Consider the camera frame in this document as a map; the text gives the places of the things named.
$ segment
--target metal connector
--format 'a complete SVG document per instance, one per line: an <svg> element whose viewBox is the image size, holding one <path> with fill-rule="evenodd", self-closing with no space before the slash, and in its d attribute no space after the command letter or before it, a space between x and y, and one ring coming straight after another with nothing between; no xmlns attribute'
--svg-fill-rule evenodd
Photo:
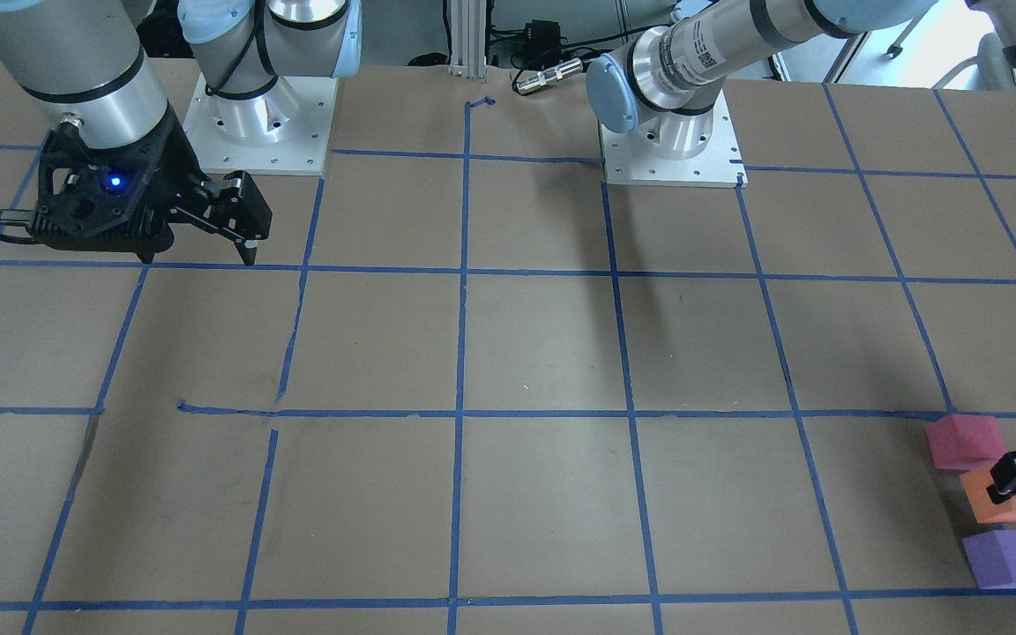
<svg viewBox="0 0 1016 635"><path fill-rule="evenodd" d="M516 84L516 92L519 92L520 96L530 96L532 92L539 92L539 90L548 88L549 85L560 83L567 77L575 77L580 72L582 72L582 60L575 57L575 59L565 61L557 67L541 70L535 73L535 76L520 81Z"/></svg>

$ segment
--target colored block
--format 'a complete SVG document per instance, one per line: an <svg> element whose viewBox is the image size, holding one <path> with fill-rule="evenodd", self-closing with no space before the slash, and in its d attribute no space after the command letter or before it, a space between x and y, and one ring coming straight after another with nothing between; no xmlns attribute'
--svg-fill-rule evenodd
<svg viewBox="0 0 1016 635"><path fill-rule="evenodd" d="M1016 588L1016 531L988 531L963 538L979 588Z"/></svg>
<svg viewBox="0 0 1016 635"><path fill-rule="evenodd" d="M1006 442L995 418L947 415L928 426L927 435L935 466L941 470L967 472L1006 453Z"/></svg>
<svg viewBox="0 0 1016 635"><path fill-rule="evenodd" d="M993 462L987 463L976 470L960 475L963 479L967 501L971 502L974 517L980 523L1016 523L1016 496L1003 504L995 505L991 501L991 495L987 494L987 487L995 483L995 479L991 475L991 467L994 465Z"/></svg>

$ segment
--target blue joint cap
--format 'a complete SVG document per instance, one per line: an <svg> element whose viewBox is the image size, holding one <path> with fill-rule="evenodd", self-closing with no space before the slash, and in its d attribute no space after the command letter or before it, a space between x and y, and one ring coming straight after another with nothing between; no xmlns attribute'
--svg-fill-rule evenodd
<svg viewBox="0 0 1016 635"><path fill-rule="evenodd" d="M814 0L818 12L847 33L891 27L923 16L937 0Z"/></svg>
<svg viewBox="0 0 1016 635"><path fill-rule="evenodd" d="M363 60L363 23L364 8L362 0L350 0L347 7L347 23L343 30L343 44L339 47L339 57L335 59L335 71L332 77L351 77L359 72L360 61Z"/></svg>
<svg viewBox="0 0 1016 635"><path fill-rule="evenodd" d="M253 0L180 0L178 21L189 44L206 44L225 36L253 10Z"/></svg>
<svg viewBox="0 0 1016 635"><path fill-rule="evenodd" d="M607 130L621 134L637 128L637 98L626 79L624 65L610 53L590 63L585 73L585 93Z"/></svg>
<svg viewBox="0 0 1016 635"><path fill-rule="evenodd" d="M28 9L30 7L36 7L38 4L44 3L44 1L45 0L0 0L0 13Z"/></svg>

